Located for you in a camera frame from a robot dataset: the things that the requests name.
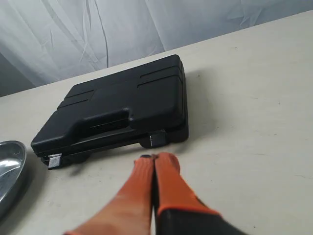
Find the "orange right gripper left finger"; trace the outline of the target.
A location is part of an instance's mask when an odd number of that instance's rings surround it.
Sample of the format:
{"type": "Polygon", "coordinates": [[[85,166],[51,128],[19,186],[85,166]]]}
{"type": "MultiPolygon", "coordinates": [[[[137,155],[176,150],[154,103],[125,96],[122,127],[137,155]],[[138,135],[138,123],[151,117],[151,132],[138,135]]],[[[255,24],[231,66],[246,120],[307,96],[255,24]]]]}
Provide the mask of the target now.
{"type": "Polygon", "coordinates": [[[96,215],[66,235],[149,235],[154,159],[140,157],[115,197],[96,215]]]}

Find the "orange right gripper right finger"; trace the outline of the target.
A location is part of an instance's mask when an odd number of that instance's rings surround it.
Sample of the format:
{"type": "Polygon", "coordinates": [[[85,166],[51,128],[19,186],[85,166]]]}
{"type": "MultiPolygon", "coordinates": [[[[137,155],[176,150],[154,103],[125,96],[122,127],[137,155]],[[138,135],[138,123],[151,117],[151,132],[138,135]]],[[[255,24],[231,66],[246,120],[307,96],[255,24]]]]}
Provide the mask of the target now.
{"type": "Polygon", "coordinates": [[[180,175],[179,161],[174,154],[156,155],[155,186],[157,235],[215,235],[219,232],[220,213],[198,199],[180,175]]]}

